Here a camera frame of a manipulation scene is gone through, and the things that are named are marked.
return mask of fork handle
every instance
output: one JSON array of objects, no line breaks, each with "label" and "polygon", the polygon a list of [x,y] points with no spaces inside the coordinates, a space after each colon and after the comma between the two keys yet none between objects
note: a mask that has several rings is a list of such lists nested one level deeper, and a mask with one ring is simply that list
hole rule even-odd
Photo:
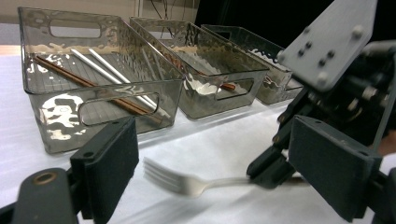
[{"label": "fork handle", "polygon": [[224,178],[224,179],[218,179],[218,180],[211,181],[206,188],[207,189],[220,188],[220,187],[226,187],[226,186],[231,186],[231,185],[246,185],[246,184],[251,184],[251,180],[248,178],[245,178],[245,177]]}]

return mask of transparent gray plastic bin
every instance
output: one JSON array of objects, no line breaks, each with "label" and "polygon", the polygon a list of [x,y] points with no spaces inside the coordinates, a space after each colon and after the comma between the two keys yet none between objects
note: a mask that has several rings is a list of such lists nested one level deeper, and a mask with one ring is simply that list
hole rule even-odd
[{"label": "transparent gray plastic bin", "polygon": [[293,99],[302,89],[302,85],[291,78],[291,71],[277,62],[276,55],[283,50],[280,46],[242,27],[202,24],[201,28],[245,50],[270,68],[256,95],[262,103],[271,105]]},{"label": "transparent gray plastic bin", "polygon": [[185,75],[189,119],[251,105],[268,67],[187,21],[130,18],[130,25]]},{"label": "transparent gray plastic bin", "polygon": [[[126,116],[136,117],[138,133],[174,124],[183,75],[121,18],[23,7],[19,16],[23,87],[48,153],[78,149],[107,122]],[[110,81],[71,49],[116,77],[93,49],[129,83]],[[81,86],[36,56],[95,85]]]}]

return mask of robotic hand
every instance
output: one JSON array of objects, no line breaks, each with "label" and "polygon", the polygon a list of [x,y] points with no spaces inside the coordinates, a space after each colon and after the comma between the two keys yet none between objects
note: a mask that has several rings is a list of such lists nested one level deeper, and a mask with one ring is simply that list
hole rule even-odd
[{"label": "robotic hand", "polygon": [[345,220],[363,217],[368,206],[375,222],[395,223],[396,168],[380,173],[377,149],[395,128],[396,41],[366,46],[375,7],[373,0],[335,0],[279,52],[304,89],[247,175],[273,189],[298,171]]}]

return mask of white tablecloth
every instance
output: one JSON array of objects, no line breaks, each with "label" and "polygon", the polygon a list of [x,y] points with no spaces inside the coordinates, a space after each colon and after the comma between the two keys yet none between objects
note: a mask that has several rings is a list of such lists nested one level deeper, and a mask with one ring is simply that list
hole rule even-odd
[{"label": "white tablecloth", "polygon": [[[74,152],[45,152],[21,82],[21,56],[0,56],[0,207],[16,201],[19,185],[37,171],[70,167]],[[139,154],[205,179],[245,176],[251,161],[271,145],[276,118],[288,102],[253,105],[196,121],[177,111],[175,125],[140,134]],[[396,156],[385,158],[387,174]],[[354,223],[370,223],[373,212]],[[174,195],[143,177],[142,162],[110,223],[346,223],[312,187],[257,186],[211,189],[196,199]]]}]

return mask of white table surface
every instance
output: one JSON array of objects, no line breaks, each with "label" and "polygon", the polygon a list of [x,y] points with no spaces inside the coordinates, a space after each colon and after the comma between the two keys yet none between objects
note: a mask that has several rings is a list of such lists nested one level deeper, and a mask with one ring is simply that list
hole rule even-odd
[{"label": "white table surface", "polygon": [[[21,56],[0,56],[0,207],[16,201],[19,185],[37,171],[70,167],[74,152],[49,155],[21,82]],[[277,116],[288,102],[253,105],[191,121],[177,111],[175,125],[138,135],[139,157],[205,179],[245,176],[251,161],[271,145]],[[382,164],[386,174],[396,156]],[[364,219],[371,223],[368,209]],[[81,220],[81,223],[92,223]],[[346,223],[312,187],[257,186],[211,189],[196,199],[174,195],[134,172],[110,223]]]}]

